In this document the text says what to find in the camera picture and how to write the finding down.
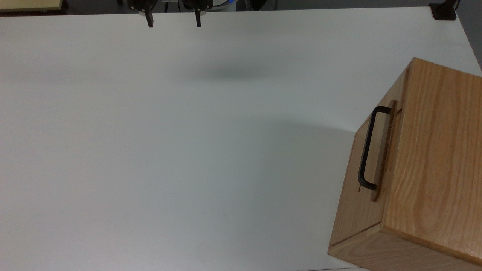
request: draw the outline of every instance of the drawer front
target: drawer front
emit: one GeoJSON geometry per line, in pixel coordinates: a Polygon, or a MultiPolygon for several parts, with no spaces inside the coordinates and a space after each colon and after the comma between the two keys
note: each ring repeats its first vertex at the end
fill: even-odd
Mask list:
{"type": "Polygon", "coordinates": [[[395,100],[395,116],[392,121],[392,137],[389,141],[390,146],[386,146],[387,142],[383,140],[387,118],[390,117],[388,114],[378,113],[376,115],[372,138],[370,140],[364,177],[368,182],[376,183],[375,180],[378,179],[378,174],[382,174],[382,183],[379,186],[380,194],[376,201],[372,201],[373,191],[362,187],[358,181],[362,153],[370,124],[370,118],[368,118],[355,134],[345,174],[345,181],[338,202],[338,210],[335,217],[330,245],[342,242],[343,240],[380,223],[382,220],[387,190],[386,187],[389,184],[390,176],[390,173],[387,173],[387,170],[391,168],[389,164],[391,159],[389,159],[389,157],[390,155],[393,155],[393,152],[396,149],[392,148],[392,145],[397,144],[396,133],[398,132],[398,124],[400,123],[401,108],[403,105],[402,96],[406,85],[407,71],[408,69],[402,73],[393,84],[392,88],[390,88],[389,92],[378,104],[379,106],[388,107],[392,100],[395,100]],[[385,160],[385,164],[382,164],[385,147],[388,148],[388,159],[385,160]]]}

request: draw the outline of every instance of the floor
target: floor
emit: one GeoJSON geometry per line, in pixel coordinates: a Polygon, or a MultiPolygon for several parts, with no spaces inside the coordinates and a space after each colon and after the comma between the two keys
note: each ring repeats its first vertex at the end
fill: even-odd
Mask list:
{"type": "MultiPolygon", "coordinates": [[[[263,10],[273,10],[275,0],[267,0],[263,10]]],[[[374,8],[374,7],[412,7],[427,6],[429,3],[440,3],[442,0],[279,0],[278,10],[302,10],[302,9],[341,9],[341,8],[374,8]]],[[[65,11],[68,15],[78,14],[123,14],[134,13],[127,5],[118,5],[115,0],[68,0],[69,8],[65,11]]],[[[165,4],[158,2],[153,12],[164,12],[165,4]]],[[[237,11],[244,11],[244,1],[236,3],[237,11]]],[[[178,8],[175,2],[171,2],[167,12],[190,12],[183,5],[178,8]]],[[[482,67],[482,0],[461,0],[457,9],[460,21],[475,56],[482,67]]]]}

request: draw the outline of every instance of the wooden drawer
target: wooden drawer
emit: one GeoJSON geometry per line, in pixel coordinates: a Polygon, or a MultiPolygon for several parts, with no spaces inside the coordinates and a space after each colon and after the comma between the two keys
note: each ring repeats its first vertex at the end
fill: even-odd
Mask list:
{"type": "Polygon", "coordinates": [[[355,134],[328,254],[373,271],[482,271],[482,78],[414,58],[379,105],[392,117],[377,114],[370,141],[371,118],[355,134]],[[376,200],[359,183],[368,143],[376,200]]]}
{"type": "MultiPolygon", "coordinates": [[[[405,69],[388,93],[378,103],[379,106],[390,106],[391,102],[395,101],[396,109],[394,122],[391,127],[392,130],[397,129],[399,126],[403,106],[403,91],[406,86],[406,75],[408,72],[409,68],[405,69]]],[[[383,158],[380,159],[380,156],[383,156],[385,147],[385,142],[382,138],[384,137],[384,132],[386,132],[385,122],[388,118],[388,115],[380,115],[377,116],[375,120],[365,169],[365,178],[372,182],[377,182],[375,180],[378,180],[379,176],[375,173],[381,172],[380,167],[382,166],[381,161],[383,158]]],[[[382,212],[387,194],[385,188],[387,186],[380,186],[382,190],[380,191],[378,199],[371,201],[372,191],[362,188],[358,182],[360,161],[369,121],[370,118],[367,118],[355,134],[330,240],[330,244],[332,245],[346,240],[382,221],[382,212]]]]}

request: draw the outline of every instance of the wood grain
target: wood grain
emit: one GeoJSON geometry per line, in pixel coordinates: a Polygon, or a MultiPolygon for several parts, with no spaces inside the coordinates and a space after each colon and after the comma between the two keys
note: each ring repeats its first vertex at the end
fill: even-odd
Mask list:
{"type": "Polygon", "coordinates": [[[380,225],[331,246],[328,254],[371,271],[482,271],[480,266],[382,233],[380,225]]]}
{"type": "Polygon", "coordinates": [[[0,0],[0,11],[59,10],[62,0],[0,0]]]}
{"type": "Polygon", "coordinates": [[[382,229],[482,265],[482,78],[420,59],[410,69],[382,229]]]}
{"type": "MultiPolygon", "coordinates": [[[[405,86],[405,74],[406,71],[399,76],[378,105],[388,106],[392,100],[396,100],[396,111],[400,111],[402,108],[402,95],[405,86]]],[[[380,116],[377,116],[375,122],[365,170],[365,178],[370,182],[375,179],[377,166],[380,166],[378,163],[380,150],[385,148],[385,145],[382,144],[382,137],[387,117],[389,116],[380,114],[380,116]]],[[[377,201],[372,202],[370,201],[372,191],[360,187],[358,183],[358,170],[367,129],[368,119],[355,134],[330,240],[330,244],[332,245],[358,234],[363,230],[380,223],[382,220],[382,211],[384,210],[387,191],[385,186],[382,184],[377,201]]]]}

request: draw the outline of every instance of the black metal handle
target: black metal handle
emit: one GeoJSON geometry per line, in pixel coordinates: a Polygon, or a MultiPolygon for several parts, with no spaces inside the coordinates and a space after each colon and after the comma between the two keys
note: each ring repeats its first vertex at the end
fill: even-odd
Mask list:
{"type": "Polygon", "coordinates": [[[368,131],[366,133],[365,146],[363,147],[363,154],[361,155],[360,170],[358,171],[358,182],[361,186],[368,188],[370,190],[376,189],[376,184],[370,183],[365,179],[365,167],[366,160],[368,158],[368,150],[370,149],[370,141],[372,140],[373,127],[375,126],[376,114],[378,112],[390,114],[391,108],[385,106],[377,106],[372,111],[372,116],[370,118],[370,125],[368,125],[368,131]]]}

